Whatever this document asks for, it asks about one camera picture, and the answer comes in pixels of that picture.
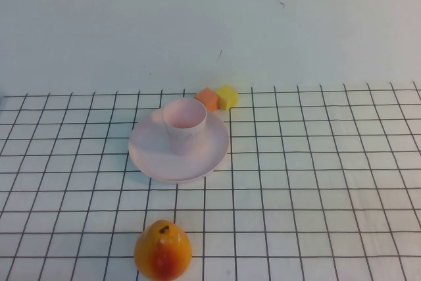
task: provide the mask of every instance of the cup rim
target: cup rim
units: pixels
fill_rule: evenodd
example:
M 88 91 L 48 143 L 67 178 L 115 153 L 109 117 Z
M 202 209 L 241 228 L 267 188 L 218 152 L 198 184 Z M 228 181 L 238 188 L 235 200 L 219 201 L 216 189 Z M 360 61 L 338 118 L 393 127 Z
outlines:
M 194 126 L 190 126 L 189 128 L 178 128 L 178 127 L 173 126 L 173 125 L 171 125 L 170 123 L 168 123 L 168 121 L 165 119 L 165 112 L 166 112 L 166 109 L 167 109 L 167 108 L 169 108 L 172 104 L 177 103 L 177 102 L 180 102 L 180 101 L 185 101 L 185 100 L 187 100 L 187 102 L 192 102 L 192 103 L 200 104 L 201 108 L 202 108 L 203 110 L 205 110 L 205 115 L 204 115 L 203 119 L 202 119 L 199 123 L 197 123 L 196 125 L 194 125 Z M 206 118 L 207 118 L 207 113 L 208 113 L 208 111 L 207 111 L 207 109 L 206 109 L 205 105 L 204 105 L 202 102 L 200 102 L 199 100 L 196 100 L 196 99 L 194 99 L 194 98 L 182 97 L 182 98 L 178 98 L 178 99 L 176 99 L 176 100 L 173 100 L 173 101 L 169 102 L 169 104 L 167 104 L 167 105 L 166 105 L 166 106 L 162 109 L 162 121 L 164 122 L 164 124 L 165 124 L 165 125 L 167 125 L 167 126 L 168 126 L 168 127 L 170 127 L 170 128 L 173 128 L 173 129 L 176 129 L 176 130 L 181 130 L 181 131 L 182 131 L 182 130 L 186 131 L 186 130 L 190 130 L 190 129 L 192 129 L 192 128 L 196 128 L 196 127 L 198 127 L 200 124 L 202 124 L 204 121 L 206 121 Z

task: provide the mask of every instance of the orange cube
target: orange cube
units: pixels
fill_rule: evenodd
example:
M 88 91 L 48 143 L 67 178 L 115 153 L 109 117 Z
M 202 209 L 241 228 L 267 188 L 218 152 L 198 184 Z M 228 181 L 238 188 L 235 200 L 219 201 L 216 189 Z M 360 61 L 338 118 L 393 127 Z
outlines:
M 212 91 L 209 88 L 205 88 L 199 93 L 196 93 L 195 99 L 202 102 L 210 112 L 214 112 L 219 108 L 219 96 L 215 91 Z

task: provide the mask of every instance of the pear stem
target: pear stem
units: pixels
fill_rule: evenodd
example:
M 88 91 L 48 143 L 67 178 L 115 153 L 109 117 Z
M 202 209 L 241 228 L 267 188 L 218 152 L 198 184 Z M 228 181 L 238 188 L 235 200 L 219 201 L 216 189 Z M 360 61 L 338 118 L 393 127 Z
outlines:
M 170 227 L 167 225 L 167 226 L 165 226 L 165 227 L 162 227 L 160 230 L 159 230 L 159 232 L 161 233 L 161 234 L 163 234 L 163 233 L 165 233 L 165 231 L 166 230 L 169 230 L 170 229 Z

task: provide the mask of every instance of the saucer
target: saucer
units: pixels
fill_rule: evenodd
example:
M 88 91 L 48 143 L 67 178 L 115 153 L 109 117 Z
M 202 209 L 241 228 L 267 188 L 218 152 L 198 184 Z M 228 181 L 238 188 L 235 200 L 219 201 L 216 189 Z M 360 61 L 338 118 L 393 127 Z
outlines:
M 211 112 L 207 113 L 205 134 L 206 141 L 194 152 L 175 154 L 162 122 L 162 109 L 158 109 L 133 129 L 129 140 L 130 158 L 140 171 L 156 180 L 192 181 L 212 172 L 228 151 L 228 131 Z

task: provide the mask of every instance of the orange sponge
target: orange sponge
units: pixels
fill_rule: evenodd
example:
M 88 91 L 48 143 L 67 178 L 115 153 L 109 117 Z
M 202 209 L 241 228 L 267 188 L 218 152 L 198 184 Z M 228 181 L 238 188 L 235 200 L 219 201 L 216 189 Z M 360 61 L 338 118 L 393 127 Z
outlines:
M 196 93 L 195 99 L 202 102 L 208 111 L 214 112 L 219 108 L 219 96 L 209 88 L 205 88 L 199 93 Z

